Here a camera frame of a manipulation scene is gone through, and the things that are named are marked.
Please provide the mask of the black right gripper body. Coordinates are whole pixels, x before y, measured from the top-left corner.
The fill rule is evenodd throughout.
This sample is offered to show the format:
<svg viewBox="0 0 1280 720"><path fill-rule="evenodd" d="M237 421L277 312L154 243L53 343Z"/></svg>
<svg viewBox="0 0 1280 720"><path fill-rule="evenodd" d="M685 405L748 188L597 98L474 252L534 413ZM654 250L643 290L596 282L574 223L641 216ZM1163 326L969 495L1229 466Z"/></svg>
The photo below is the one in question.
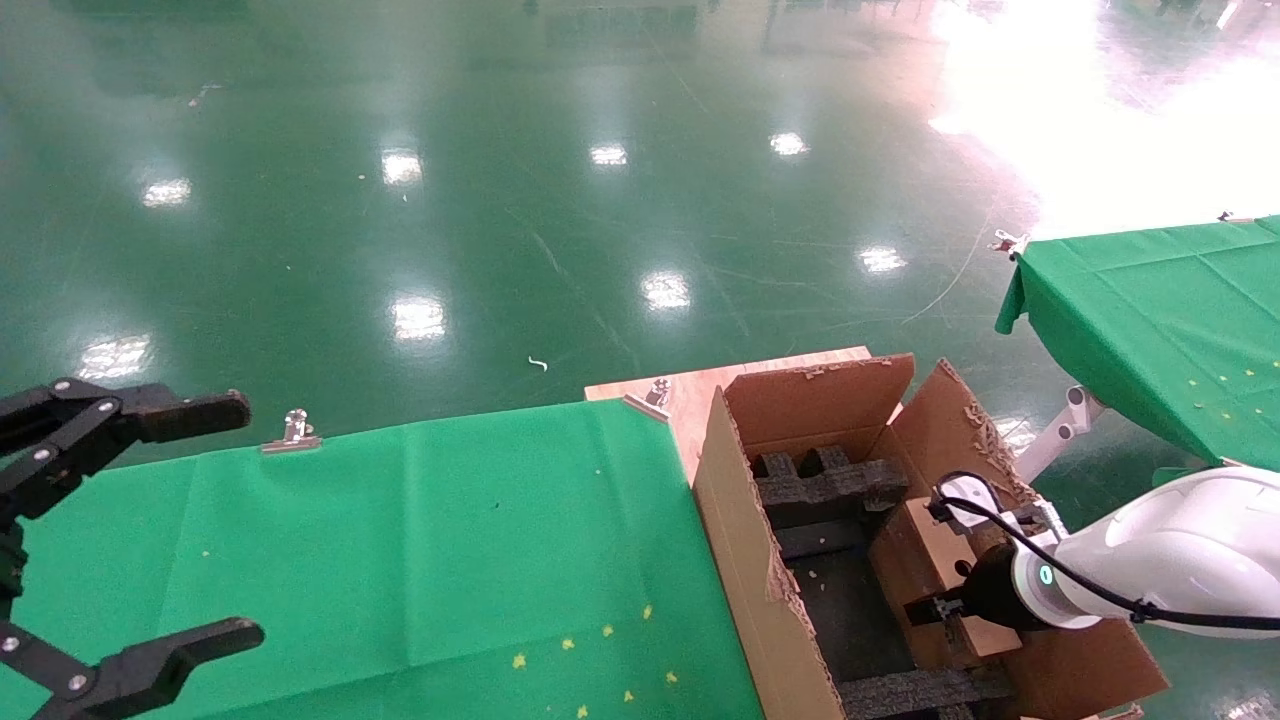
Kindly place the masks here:
<svg viewBox="0 0 1280 720"><path fill-rule="evenodd" d="M1010 629L1021 628L1021 601L1012 580L1015 550L993 544L972 566L960 587L964 614Z"/></svg>

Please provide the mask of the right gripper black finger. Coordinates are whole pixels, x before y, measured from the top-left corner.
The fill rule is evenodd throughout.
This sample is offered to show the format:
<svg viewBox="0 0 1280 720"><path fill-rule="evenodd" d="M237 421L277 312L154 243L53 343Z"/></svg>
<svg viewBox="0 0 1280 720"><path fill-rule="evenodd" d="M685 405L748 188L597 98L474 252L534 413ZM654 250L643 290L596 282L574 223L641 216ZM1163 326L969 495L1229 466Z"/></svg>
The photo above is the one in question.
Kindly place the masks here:
<svg viewBox="0 0 1280 720"><path fill-rule="evenodd" d="M965 618L966 605L959 594L931 594L905 603L904 614L911 626L925 626Z"/></svg>

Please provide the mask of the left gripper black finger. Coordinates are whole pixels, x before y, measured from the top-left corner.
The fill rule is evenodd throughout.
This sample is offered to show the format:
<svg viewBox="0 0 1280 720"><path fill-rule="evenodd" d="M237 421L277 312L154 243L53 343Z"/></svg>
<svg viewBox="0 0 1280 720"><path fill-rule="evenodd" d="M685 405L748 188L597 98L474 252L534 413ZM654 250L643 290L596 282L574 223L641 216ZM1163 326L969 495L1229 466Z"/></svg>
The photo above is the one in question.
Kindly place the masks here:
<svg viewBox="0 0 1280 720"><path fill-rule="evenodd" d="M183 398L160 383L109 389L74 378L1 402L3 521L38 519L136 443L168 443L244 428L238 391Z"/></svg>
<svg viewBox="0 0 1280 720"><path fill-rule="evenodd" d="M196 667L247 652L265 630L228 618L128 646L88 665L4 620L3 664L50 692L33 719L129 719L175 702Z"/></svg>

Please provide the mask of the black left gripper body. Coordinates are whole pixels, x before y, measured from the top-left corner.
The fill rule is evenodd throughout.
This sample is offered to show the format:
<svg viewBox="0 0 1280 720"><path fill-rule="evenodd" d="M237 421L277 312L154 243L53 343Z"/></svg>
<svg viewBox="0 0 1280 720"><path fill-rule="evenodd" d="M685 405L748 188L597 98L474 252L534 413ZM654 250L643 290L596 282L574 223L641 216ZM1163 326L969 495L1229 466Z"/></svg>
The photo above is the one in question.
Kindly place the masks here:
<svg viewBox="0 0 1280 720"><path fill-rule="evenodd" d="M23 547L24 532L18 521L1 529L1 598L13 601L23 594L23 575L27 552Z"/></svg>

